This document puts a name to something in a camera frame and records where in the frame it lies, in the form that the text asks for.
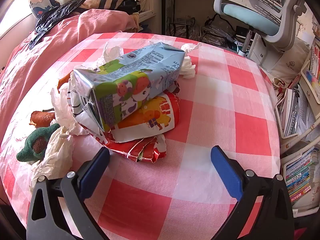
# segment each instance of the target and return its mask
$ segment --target chair leg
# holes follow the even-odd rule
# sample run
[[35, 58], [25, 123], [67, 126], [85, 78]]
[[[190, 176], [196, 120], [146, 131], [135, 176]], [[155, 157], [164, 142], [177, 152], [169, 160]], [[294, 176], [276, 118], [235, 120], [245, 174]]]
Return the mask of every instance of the chair leg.
[[249, 43], [250, 43], [250, 40], [251, 40], [251, 37], [252, 37], [252, 33], [253, 33], [253, 31], [249, 29], [248, 32], [247, 32], [247, 36], [245, 37], [242, 49], [239, 50], [238, 54], [243, 56], [243, 57], [245, 57], [245, 55], [246, 55], [246, 51], [247, 51], [247, 48], [249, 46]]

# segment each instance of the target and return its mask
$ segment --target pink blanket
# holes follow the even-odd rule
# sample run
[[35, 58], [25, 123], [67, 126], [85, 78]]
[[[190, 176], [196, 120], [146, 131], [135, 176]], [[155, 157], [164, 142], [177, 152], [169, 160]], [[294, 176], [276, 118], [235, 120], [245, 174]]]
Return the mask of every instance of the pink blanket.
[[31, 33], [15, 48], [0, 75], [0, 144], [19, 103], [54, 62], [94, 33], [125, 31], [135, 27], [133, 18], [125, 12], [91, 9], [63, 20], [42, 42], [29, 50], [29, 42], [36, 34]]

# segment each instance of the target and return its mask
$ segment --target cartoon print pillow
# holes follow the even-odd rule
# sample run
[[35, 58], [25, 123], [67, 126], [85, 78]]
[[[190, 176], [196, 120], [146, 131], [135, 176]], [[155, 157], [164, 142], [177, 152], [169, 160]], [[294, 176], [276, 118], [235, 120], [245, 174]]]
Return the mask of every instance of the cartoon print pillow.
[[31, 11], [33, 15], [38, 19], [40, 19], [44, 13], [57, 6], [60, 6], [60, 3], [56, 0], [42, 0], [41, 2], [37, 3], [32, 3], [30, 1]]

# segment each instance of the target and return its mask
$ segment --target table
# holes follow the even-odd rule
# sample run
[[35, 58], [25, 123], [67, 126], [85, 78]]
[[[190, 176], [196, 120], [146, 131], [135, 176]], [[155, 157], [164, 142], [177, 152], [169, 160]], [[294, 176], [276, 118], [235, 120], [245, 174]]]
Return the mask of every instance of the table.
[[[1, 145], [0, 175], [24, 226], [31, 200], [30, 165], [19, 163], [15, 155], [34, 129], [28, 124], [30, 114], [51, 108], [50, 91], [58, 79], [77, 65], [97, 60], [106, 42], [127, 53], [150, 41], [178, 48], [196, 43], [154, 34], [94, 34], [53, 64], [22, 100]], [[211, 45], [204, 44], [189, 55], [196, 64], [196, 76], [178, 80], [180, 122], [165, 134], [167, 156], [152, 164], [112, 154], [93, 196], [85, 201], [112, 240], [211, 239], [236, 203], [211, 163], [210, 150], [215, 145], [258, 176], [273, 177], [279, 172], [279, 138], [270, 99], [275, 95], [268, 78], [256, 63]], [[90, 135], [75, 137], [72, 170], [100, 147]], [[249, 232], [260, 202], [241, 235]]]

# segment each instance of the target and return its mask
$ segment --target metal screw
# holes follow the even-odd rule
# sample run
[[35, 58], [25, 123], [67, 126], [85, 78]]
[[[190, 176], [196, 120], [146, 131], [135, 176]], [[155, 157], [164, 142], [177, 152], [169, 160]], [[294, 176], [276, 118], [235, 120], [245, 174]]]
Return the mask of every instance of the metal screw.
[[280, 180], [280, 181], [283, 180], [283, 177], [282, 177], [281, 174], [277, 174], [277, 175], [276, 175], [276, 178], [277, 178], [277, 180]]
[[38, 181], [41, 182], [41, 181], [44, 181], [45, 177], [43, 175], [41, 175], [39, 178], [38, 178]]
[[68, 178], [73, 178], [75, 175], [76, 175], [76, 173], [75, 173], [74, 171], [69, 171], [69, 172], [67, 173], [67, 177], [68, 177]]
[[245, 174], [248, 176], [248, 177], [253, 177], [254, 176], [254, 172], [252, 170], [246, 170], [245, 171]]

